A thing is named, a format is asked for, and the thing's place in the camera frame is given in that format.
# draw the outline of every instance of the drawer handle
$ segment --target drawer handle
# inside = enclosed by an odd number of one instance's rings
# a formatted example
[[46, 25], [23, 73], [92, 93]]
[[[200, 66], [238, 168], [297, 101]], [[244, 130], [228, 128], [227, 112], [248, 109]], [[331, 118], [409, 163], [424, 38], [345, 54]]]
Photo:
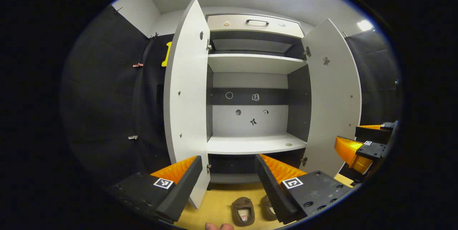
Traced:
[[252, 20], [252, 19], [248, 19], [248, 20], [247, 20], [247, 23], [249, 23], [250, 21], [261, 21], [261, 20]]

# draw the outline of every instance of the white cabinet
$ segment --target white cabinet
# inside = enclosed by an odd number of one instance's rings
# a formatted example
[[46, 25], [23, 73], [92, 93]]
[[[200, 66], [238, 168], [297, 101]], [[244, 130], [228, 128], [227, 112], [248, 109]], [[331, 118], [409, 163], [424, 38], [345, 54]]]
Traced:
[[[236, 40], [247, 49], [216, 47], [217, 39]], [[253, 48], [252, 41], [257, 40], [267, 42]], [[273, 54], [269, 41], [287, 46], [274, 46]], [[190, 196], [195, 208], [211, 181], [209, 154], [244, 156], [240, 161], [247, 161], [249, 168], [247, 156], [299, 151], [295, 154], [299, 165], [306, 148], [308, 162], [302, 169], [322, 170], [330, 176], [339, 170], [342, 159], [334, 151], [334, 140], [337, 135], [354, 137], [361, 91], [350, 49], [329, 19], [304, 36], [298, 23], [268, 16], [209, 15], [206, 21], [198, 1], [192, 0], [175, 32], [168, 59], [164, 92], [167, 148], [172, 163], [202, 157], [203, 171]], [[210, 84], [208, 65], [213, 70]], [[208, 128], [213, 135], [207, 141]], [[227, 180], [218, 174], [217, 182]]]

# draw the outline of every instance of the drawer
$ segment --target drawer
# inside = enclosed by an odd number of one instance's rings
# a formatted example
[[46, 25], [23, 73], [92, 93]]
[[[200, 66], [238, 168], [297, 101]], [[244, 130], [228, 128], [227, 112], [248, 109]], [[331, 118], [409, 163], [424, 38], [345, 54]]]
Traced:
[[294, 38], [304, 37], [304, 33], [299, 23], [268, 16], [230, 14], [209, 15], [207, 23], [210, 31], [258, 31], [291, 36]]

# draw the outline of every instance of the ceiling light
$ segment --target ceiling light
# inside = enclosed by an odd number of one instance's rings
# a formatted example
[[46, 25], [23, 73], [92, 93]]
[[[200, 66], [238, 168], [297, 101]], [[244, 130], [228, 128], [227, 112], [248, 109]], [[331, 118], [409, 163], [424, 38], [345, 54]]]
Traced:
[[362, 31], [367, 31], [373, 28], [373, 25], [368, 20], [363, 20], [357, 23]]

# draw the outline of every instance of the ghost sticker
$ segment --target ghost sticker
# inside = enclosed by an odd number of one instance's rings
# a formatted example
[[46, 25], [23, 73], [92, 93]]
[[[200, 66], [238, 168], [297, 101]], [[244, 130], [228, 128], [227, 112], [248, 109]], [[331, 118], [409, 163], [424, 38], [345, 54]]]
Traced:
[[327, 59], [327, 56], [323, 58], [323, 61], [324, 61], [323, 65], [329, 65], [329, 62], [331, 62], [329, 59]]

